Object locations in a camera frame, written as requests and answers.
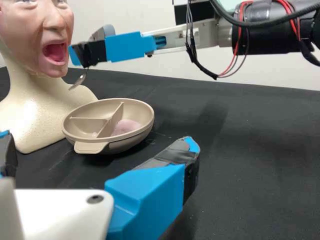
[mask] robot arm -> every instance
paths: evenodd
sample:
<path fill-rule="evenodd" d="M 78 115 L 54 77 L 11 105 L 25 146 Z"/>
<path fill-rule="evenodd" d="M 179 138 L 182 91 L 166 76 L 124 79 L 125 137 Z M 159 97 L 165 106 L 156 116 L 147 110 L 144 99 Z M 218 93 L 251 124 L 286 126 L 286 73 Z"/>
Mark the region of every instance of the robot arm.
<path fill-rule="evenodd" d="M 74 44 L 69 47 L 71 61 L 75 66 L 89 68 L 101 62 L 120 62 L 151 57 L 157 54 L 186 51 L 186 11 L 190 6 L 193 17 L 193 39 L 196 49 L 211 47 L 230 47 L 237 55 L 269 55 L 302 52 L 312 64 L 320 66 L 320 62 L 311 54 L 313 44 L 320 48 L 320 4 L 319 0 L 291 0 L 292 12 L 306 11 L 313 7 L 316 10 L 295 18 L 299 26 L 300 41 L 292 29 L 292 22 L 285 21 L 270 27 L 248 27 L 249 35 L 242 34 L 239 38 L 239 27 L 230 19 L 223 17 L 215 7 L 217 0 L 174 0 L 177 25 L 174 27 L 144 32 L 139 31 L 116 34 L 111 25 L 106 25 L 96 31 L 89 41 Z M 262 0 L 251 2 L 244 9 L 246 23 L 265 23 L 285 17 L 287 12 L 281 4 L 283 0 Z M 239 17 L 241 4 L 230 16 Z"/>

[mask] mannequin face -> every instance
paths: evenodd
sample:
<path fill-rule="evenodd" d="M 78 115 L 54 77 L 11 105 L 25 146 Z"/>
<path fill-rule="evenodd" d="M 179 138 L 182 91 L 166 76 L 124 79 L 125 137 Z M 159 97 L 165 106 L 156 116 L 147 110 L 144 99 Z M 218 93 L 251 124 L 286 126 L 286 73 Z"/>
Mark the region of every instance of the mannequin face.
<path fill-rule="evenodd" d="M 52 78 L 67 74 L 73 29 L 67 0 L 0 0 L 0 37 L 33 73 Z"/>

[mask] metal spoon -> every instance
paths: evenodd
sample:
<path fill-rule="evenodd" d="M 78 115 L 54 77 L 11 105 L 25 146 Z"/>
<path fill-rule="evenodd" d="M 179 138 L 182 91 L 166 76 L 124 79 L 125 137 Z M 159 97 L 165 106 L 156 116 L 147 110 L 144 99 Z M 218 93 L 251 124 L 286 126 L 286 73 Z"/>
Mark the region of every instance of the metal spoon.
<path fill-rule="evenodd" d="M 81 85 L 87 78 L 87 74 L 88 74 L 89 68 L 86 69 L 85 73 L 82 74 L 77 81 L 75 81 L 75 83 L 69 88 L 69 91 L 75 89 L 76 87 L 78 87 L 79 85 Z"/>

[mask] beige divided bowl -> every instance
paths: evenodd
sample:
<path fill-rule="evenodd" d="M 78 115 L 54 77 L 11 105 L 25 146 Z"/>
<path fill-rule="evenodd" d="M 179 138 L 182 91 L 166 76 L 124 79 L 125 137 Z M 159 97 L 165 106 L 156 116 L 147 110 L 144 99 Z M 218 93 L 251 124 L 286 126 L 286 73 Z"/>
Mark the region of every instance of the beige divided bowl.
<path fill-rule="evenodd" d="M 120 120 L 132 120 L 141 127 L 111 136 Z M 63 121 L 62 131 L 78 154 L 117 154 L 143 141 L 155 120 L 152 107 L 129 98 L 103 99 L 73 110 Z"/>

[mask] black table surface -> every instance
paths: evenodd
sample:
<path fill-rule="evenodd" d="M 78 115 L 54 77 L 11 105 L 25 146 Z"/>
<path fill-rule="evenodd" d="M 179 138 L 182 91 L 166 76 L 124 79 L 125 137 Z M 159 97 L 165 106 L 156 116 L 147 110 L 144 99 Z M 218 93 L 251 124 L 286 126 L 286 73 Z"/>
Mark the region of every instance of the black table surface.
<path fill-rule="evenodd" d="M 70 69 L 66 82 L 82 72 Z M 2 99 L 9 90 L 5 68 L 0 79 Z M 101 70 L 91 70 L 84 84 L 99 99 L 150 104 L 152 132 L 112 156 L 76 154 L 65 139 L 18 154 L 17 188 L 103 189 L 106 180 L 191 136 L 201 147 L 198 187 L 164 239 L 320 238 L 320 92 Z"/>

